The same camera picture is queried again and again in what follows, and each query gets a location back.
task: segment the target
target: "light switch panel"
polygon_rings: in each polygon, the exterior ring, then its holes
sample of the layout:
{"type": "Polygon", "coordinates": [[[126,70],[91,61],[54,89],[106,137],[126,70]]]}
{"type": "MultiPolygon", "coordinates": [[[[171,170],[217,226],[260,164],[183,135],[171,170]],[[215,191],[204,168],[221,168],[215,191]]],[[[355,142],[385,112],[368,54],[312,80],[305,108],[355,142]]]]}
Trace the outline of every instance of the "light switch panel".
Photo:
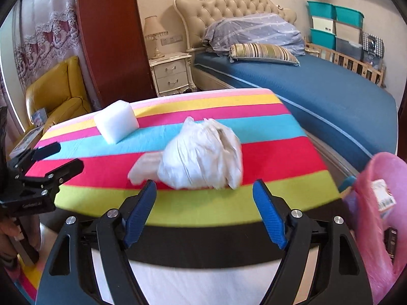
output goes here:
{"type": "Polygon", "coordinates": [[[176,43],[182,41],[182,34],[170,36],[169,38],[162,38],[161,45],[165,46],[167,44],[176,43]]]}

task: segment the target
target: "yellow sofa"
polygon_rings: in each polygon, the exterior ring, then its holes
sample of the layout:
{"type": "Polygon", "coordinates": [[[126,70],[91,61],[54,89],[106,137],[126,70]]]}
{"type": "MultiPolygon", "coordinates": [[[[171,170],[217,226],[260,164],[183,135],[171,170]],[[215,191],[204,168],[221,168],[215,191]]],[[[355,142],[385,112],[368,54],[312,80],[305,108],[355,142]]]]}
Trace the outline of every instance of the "yellow sofa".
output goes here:
{"type": "Polygon", "coordinates": [[[91,112],[77,56],[54,66],[26,91],[26,106],[32,114],[45,108],[48,120],[44,133],[53,125],[91,112]]]}

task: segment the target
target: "barcode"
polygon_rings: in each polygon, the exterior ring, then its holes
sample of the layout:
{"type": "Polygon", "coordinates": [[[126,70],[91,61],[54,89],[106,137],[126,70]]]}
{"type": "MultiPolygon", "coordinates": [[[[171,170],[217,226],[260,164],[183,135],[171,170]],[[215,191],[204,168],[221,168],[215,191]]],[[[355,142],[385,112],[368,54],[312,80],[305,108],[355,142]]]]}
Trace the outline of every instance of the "barcode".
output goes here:
{"type": "Polygon", "coordinates": [[[388,208],[389,206],[394,205],[396,202],[394,201],[393,197],[389,197],[388,199],[385,199],[381,202],[379,202],[379,211],[382,211],[386,208],[388,208]]]}

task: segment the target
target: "cream headboard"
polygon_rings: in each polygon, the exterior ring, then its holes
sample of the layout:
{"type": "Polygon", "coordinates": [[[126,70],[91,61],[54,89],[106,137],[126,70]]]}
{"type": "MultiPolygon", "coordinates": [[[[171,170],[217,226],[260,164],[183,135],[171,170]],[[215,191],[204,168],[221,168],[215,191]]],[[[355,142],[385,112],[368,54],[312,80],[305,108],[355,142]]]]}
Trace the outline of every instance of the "cream headboard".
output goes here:
{"type": "Polygon", "coordinates": [[[184,23],[187,52],[201,50],[205,28],[222,18],[270,12],[291,24],[297,19],[295,11],[270,0],[174,0],[174,8],[184,23]]]}

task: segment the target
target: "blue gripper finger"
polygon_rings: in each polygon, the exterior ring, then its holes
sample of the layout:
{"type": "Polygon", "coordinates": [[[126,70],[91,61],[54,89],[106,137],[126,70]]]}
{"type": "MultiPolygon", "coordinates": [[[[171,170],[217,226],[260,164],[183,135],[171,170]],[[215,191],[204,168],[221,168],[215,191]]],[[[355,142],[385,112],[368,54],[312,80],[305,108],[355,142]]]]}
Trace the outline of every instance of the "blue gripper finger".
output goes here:
{"type": "Polygon", "coordinates": [[[284,221],[281,219],[260,181],[253,184],[253,199],[273,243],[284,249],[288,243],[285,237],[284,221]]]}
{"type": "Polygon", "coordinates": [[[123,242],[127,248],[138,241],[151,209],[153,208],[155,198],[157,197],[157,186],[155,182],[150,181],[137,196],[140,196],[140,199],[125,221],[126,234],[123,242]]]}

